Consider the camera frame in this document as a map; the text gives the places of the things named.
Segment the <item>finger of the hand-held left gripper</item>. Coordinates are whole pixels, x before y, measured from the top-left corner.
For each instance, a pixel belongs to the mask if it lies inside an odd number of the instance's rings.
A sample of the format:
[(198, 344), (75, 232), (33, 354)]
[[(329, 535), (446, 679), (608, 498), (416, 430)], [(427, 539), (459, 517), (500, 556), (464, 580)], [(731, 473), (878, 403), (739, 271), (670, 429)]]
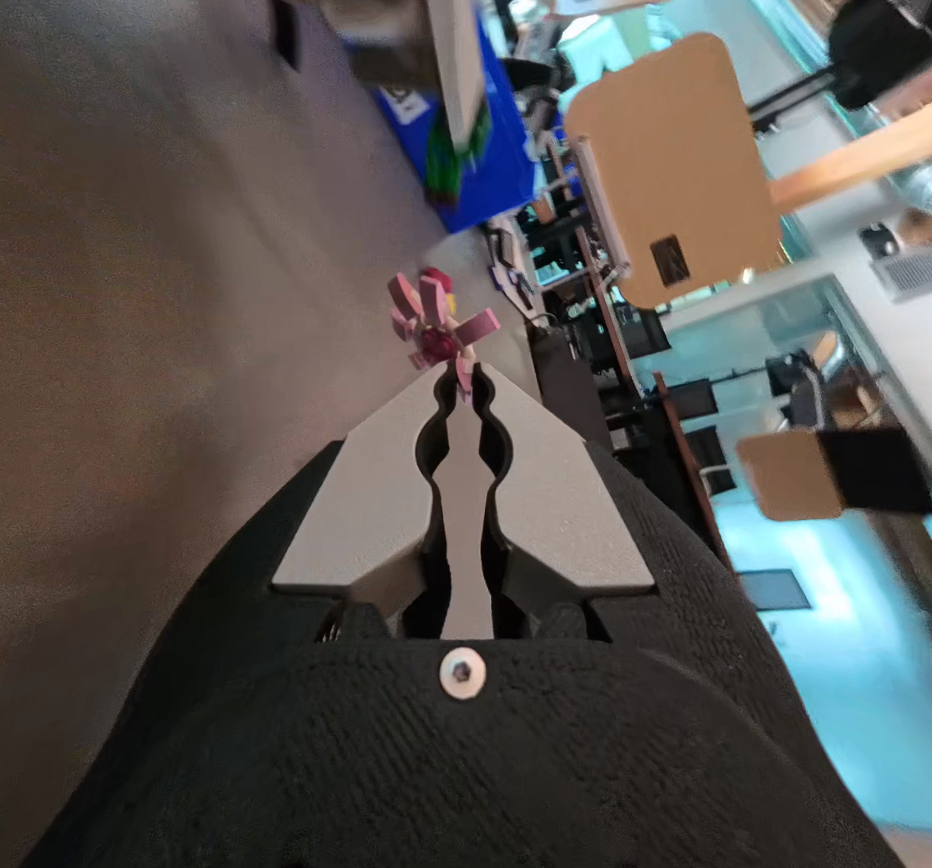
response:
[(425, 0), (452, 145), (466, 151), (485, 101), (473, 0)]

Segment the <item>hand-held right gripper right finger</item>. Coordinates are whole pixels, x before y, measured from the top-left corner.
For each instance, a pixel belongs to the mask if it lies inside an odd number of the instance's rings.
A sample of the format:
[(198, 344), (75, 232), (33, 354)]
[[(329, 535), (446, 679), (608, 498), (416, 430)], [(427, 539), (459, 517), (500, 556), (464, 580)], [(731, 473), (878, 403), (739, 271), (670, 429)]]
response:
[(492, 483), (480, 554), (492, 623), (651, 593), (656, 582), (586, 442), (494, 367), (473, 370), (479, 456)]

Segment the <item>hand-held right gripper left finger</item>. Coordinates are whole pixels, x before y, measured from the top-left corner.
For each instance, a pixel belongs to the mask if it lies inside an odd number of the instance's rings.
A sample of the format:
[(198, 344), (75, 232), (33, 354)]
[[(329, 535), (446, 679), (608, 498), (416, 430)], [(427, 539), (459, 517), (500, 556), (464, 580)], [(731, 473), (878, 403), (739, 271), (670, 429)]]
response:
[(375, 605), (443, 625), (451, 599), (441, 493), (457, 403), (451, 364), (425, 371), (346, 436), (274, 571), (281, 593)]

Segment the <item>green lego stem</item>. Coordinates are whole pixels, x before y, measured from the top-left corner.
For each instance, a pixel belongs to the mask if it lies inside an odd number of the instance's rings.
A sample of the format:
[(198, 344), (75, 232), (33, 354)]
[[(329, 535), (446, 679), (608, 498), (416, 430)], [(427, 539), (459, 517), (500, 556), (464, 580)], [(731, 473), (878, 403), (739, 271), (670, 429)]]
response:
[(430, 203), (459, 205), (463, 177), (483, 163), (492, 132), (493, 119), (483, 99), (466, 143), (454, 144), (447, 111), (440, 106), (428, 133), (424, 164), (423, 186)]

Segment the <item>pink lego flower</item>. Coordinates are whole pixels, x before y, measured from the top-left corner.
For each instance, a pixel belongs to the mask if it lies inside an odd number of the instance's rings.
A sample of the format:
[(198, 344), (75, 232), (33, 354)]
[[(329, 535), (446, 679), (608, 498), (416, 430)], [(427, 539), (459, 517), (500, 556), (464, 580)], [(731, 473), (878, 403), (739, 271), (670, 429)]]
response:
[(451, 365), (460, 398), (470, 403), (475, 346), (500, 330), (498, 317), (486, 308), (460, 322), (453, 280), (435, 267), (424, 268), (415, 284), (397, 273), (389, 280), (388, 291), (393, 303), (391, 325), (396, 336), (412, 347), (412, 365), (419, 371)]

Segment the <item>blue plastic bin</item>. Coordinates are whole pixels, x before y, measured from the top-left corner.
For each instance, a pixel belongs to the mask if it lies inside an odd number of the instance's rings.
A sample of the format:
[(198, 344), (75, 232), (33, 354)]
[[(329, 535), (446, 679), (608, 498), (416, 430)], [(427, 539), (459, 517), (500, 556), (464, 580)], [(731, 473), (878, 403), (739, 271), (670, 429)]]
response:
[[(469, 230), (530, 201), (538, 167), (504, 66), (483, 24), (476, 23), (493, 132), (483, 163), (463, 177), (459, 205), (450, 208), (428, 201), (449, 234)], [(429, 94), (382, 88), (370, 94), (423, 186), (427, 137), (439, 100)]]

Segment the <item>black office chair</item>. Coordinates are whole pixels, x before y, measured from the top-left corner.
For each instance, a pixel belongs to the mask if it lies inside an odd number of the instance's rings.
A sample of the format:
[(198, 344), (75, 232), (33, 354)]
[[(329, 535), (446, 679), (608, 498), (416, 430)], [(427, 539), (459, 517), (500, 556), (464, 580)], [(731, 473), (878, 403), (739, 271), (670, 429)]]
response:
[(872, 104), (930, 64), (930, 32), (890, 0), (847, 0), (829, 35), (828, 63), (748, 106), (756, 134), (788, 111), (828, 93), (847, 111)]

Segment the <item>wooden post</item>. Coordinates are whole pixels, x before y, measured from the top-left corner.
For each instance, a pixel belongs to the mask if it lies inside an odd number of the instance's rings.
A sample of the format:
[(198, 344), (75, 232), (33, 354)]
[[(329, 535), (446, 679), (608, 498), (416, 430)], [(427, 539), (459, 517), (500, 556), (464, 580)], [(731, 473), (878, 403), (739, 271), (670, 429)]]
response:
[(904, 116), (833, 150), (770, 183), (780, 216), (833, 197), (849, 188), (875, 182), (931, 155), (931, 105)]

